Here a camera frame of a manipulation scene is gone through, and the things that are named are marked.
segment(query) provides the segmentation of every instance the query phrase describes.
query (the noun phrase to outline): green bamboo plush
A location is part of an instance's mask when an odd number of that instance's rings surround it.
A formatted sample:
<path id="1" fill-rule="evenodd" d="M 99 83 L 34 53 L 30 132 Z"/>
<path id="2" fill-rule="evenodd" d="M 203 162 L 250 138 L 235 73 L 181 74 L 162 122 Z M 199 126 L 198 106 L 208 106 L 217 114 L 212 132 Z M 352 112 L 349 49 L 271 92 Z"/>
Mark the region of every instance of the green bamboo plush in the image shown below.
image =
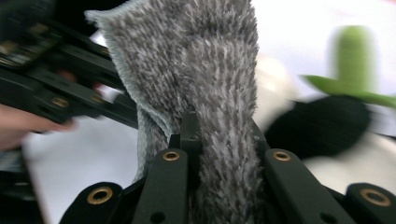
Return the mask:
<path id="1" fill-rule="evenodd" d="M 374 72 L 370 40 L 363 26 L 343 27 L 334 53 L 336 79 L 304 76 L 307 81 L 329 95 L 349 95 L 364 103 L 396 108 L 396 96 L 371 92 Z"/>

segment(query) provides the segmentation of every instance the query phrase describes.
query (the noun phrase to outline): gray towel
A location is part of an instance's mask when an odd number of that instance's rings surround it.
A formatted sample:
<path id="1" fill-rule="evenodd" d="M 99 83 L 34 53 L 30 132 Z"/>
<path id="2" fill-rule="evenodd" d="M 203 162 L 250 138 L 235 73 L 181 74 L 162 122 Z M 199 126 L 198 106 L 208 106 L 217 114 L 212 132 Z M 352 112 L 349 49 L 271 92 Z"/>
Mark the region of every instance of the gray towel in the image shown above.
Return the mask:
<path id="1" fill-rule="evenodd" d="M 262 223 L 252 115 L 257 31 L 250 1 L 135 0 L 88 11 L 138 104 L 138 174 L 178 133 L 191 106 L 201 125 L 201 185 L 193 223 Z"/>

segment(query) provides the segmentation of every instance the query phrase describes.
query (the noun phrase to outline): fuzzy gray fabric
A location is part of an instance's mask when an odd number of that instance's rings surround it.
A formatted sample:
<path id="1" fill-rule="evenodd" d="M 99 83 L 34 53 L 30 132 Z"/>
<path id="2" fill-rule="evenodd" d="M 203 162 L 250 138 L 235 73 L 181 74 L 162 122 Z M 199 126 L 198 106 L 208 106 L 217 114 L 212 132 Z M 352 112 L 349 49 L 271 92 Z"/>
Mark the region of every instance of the fuzzy gray fabric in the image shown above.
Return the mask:
<path id="1" fill-rule="evenodd" d="M 191 196 L 193 223 L 262 223 L 255 153 L 254 10 L 241 0 L 135 0 L 87 18 L 104 33 L 112 60 L 138 104 L 138 174 L 178 133 L 193 106 L 204 153 Z"/>

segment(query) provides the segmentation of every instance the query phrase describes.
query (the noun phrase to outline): white surface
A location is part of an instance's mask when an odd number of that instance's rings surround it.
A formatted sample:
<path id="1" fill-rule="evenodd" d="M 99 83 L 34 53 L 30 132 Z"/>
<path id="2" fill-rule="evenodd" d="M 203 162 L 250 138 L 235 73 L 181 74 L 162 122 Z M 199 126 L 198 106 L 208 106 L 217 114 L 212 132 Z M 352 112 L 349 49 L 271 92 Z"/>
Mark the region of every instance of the white surface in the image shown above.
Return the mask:
<path id="1" fill-rule="evenodd" d="M 332 33 L 338 25 L 352 19 L 367 24 L 375 34 L 376 91 L 396 92 L 396 5 L 380 0 L 253 3 L 260 52 L 283 63 L 304 98 L 317 92 L 298 76 L 332 75 L 328 58 Z M 275 106 L 274 103 L 262 106 Z M 376 128 L 395 134 L 395 114 L 386 109 L 379 111 L 383 115 L 375 120 Z M 64 210 L 89 185 L 110 181 L 126 187 L 134 178 L 136 130 L 108 119 L 80 119 L 78 123 L 79 128 L 72 133 L 33 135 L 26 142 L 29 167 L 49 224 L 58 223 Z M 344 192 L 352 182 L 367 181 L 396 193 L 395 151 L 394 142 L 367 133 L 359 144 L 338 158 L 306 163 L 322 183 L 338 191 Z"/>

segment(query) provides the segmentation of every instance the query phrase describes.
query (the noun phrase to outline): gray cloth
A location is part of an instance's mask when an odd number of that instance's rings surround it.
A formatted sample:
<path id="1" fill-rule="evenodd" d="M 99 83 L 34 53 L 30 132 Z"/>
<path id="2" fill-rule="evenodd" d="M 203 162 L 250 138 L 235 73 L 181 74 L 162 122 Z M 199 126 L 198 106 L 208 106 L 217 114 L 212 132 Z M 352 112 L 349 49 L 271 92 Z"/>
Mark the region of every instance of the gray cloth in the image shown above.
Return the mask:
<path id="1" fill-rule="evenodd" d="M 193 223 L 262 223 L 252 115 L 258 52 L 254 10 L 241 0 L 135 0 L 88 11 L 138 104 L 138 174 L 178 133 L 191 106 L 201 125 Z"/>

